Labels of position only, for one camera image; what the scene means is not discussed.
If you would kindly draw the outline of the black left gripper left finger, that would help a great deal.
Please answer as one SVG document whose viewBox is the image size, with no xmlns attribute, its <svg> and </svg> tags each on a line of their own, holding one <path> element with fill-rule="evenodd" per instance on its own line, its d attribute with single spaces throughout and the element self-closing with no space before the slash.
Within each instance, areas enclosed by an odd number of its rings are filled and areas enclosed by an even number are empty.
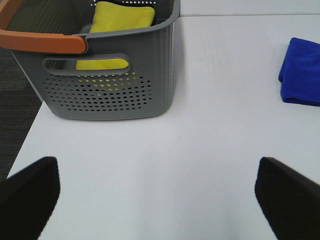
<svg viewBox="0 0 320 240">
<path fill-rule="evenodd" d="M 37 240 L 61 192 L 58 161 L 43 157 L 0 182 L 0 238 Z"/>
</svg>

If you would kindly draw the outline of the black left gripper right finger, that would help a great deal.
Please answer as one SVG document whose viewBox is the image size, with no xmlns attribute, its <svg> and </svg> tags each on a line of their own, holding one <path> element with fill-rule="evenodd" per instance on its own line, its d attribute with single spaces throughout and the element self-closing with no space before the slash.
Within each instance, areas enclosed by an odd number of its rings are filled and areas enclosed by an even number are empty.
<svg viewBox="0 0 320 240">
<path fill-rule="evenodd" d="M 320 238 L 320 186 L 273 157 L 262 157 L 257 202 L 278 240 Z"/>
</svg>

